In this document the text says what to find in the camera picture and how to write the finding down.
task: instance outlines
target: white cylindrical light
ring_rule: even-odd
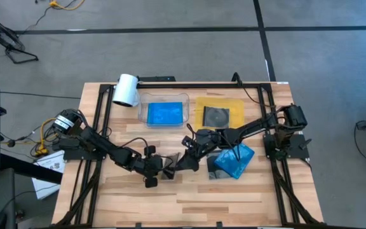
[[[138,77],[130,74],[121,74],[119,82],[116,85],[112,101],[116,104],[127,107],[138,105],[137,84]]]

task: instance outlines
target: wooden plank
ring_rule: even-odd
[[[86,83],[80,101],[79,108],[90,124],[93,122],[99,85],[99,83]],[[276,83],[271,85],[277,106],[286,106],[293,102],[289,85]],[[187,93],[190,100],[188,122],[192,124],[196,97],[200,96],[241,99],[244,101],[246,122],[261,117],[260,106],[252,102],[243,89],[174,88],[140,89],[139,92],[163,95]],[[248,88],[247,92],[255,100],[258,99],[255,89]],[[124,108],[116,104],[111,106],[110,141],[120,145],[139,136],[144,137],[149,144],[155,145],[160,155],[184,152],[185,147],[180,142],[185,135],[191,135],[186,127],[147,128],[137,119],[138,108]],[[99,130],[102,126],[104,109],[105,99],[100,114]],[[136,222],[141,222],[143,226],[215,226],[216,221],[222,221],[224,226],[279,225],[280,217],[271,166],[265,157],[262,135],[257,134],[244,140],[244,143],[255,151],[255,155],[239,179],[209,180],[207,161],[203,158],[198,171],[178,171],[174,181],[159,180],[158,187],[147,189],[144,187],[141,175],[126,171],[114,165],[109,159],[105,160],[93,225],[135,226]],[[129,147],[143,152],[144,143],[135,141]],[[69,209],[78,163],[74,161],[66,164],[52,223],[60,220]],[[296,159],[290,159],[288,164],[296,196],[312,216],[321,221],[322,213],[309,167]],[[80,184],[81,179],[76,188],[76,196]],[[86,221],[89,201],[90,198],[87,198],[83,222]],[[285,205],[290,220],[287,198]]]

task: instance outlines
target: blue plastic bag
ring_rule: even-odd
[[[240,149],[240,161],[237,160],[238,148]],[[217,159],[215,159],[214,164],[233,178],[238,179],[245,168],[247,168],[254,154],[255,152],[252,149],[241,143],[239,147],[234,147],[234,151],[232,149],[222,150]]]

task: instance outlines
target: white paper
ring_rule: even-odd
[[[60,150],[56,153],[52,153],[48,156],[42,157],[37,162],[35,162],[35,165],[43,166],[47,169],[51,169],[57,172],[64,172],[64,160],[63,160],[63,154],[64,151]],[[52,193],[56,192],[60,189],[60,185],[55,185],[55,183],[47,182],[47,181],[41,181],[36,178],[32,178],[33,186],[35,187],[36,197],[38,200],[46,198],[47,196],[51,195]]]

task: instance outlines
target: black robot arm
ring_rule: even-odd
[[[277,122],[276,115],[283,112],[283,124]],[[285,151],[290,145],[290,137],[294,132],[302,130],[307,125],[306,118],[300,106],[283,106],[276,112],[269,113],[266,118],[259,118],[255,121],[239,127],[224,128],[215,131],[201,129],[193,132],[196,139],[188,136],[182,141],[186,146],[183,157],[177,162],[177,170],[192,169],[198,170],[198,162],[201,158],[211,153],[216,148],[227,149],[237,146],[242,140],[258,134],[265,130],[275,129],[276,147]]]
[[[93,128],[88,126],[84,115],[80,111],[68,109],[62,111],[52,125],[53,130],[60,136],[59,148],[66,150],[69,148],[81,148],[89,153],[103,152],[118,166],[135,171],[145,178],[146,188],[158,185],[155,176],[163,170],[162,158],[154,155],[155,146],[147,146],[144,149],[145,158],[142,155],[125,146],[116,146],[106,137],[98,134]]]

